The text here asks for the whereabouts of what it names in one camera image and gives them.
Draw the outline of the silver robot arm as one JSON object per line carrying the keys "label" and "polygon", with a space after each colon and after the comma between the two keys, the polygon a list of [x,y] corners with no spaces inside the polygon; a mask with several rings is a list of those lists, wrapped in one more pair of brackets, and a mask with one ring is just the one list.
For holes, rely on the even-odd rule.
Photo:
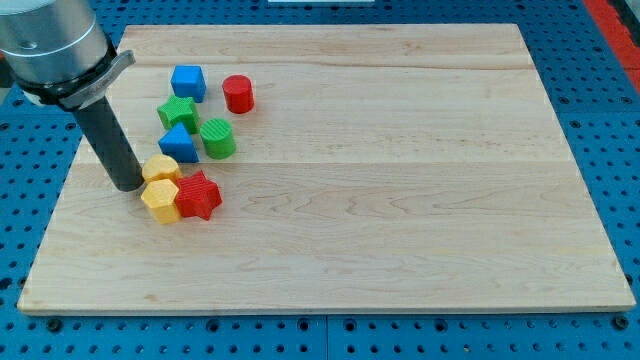
{"label": "silver robot arm", "polygon": [[1,53],[32,102],[88,107],[135,63],[117,53],[86,0],[1,0]]}

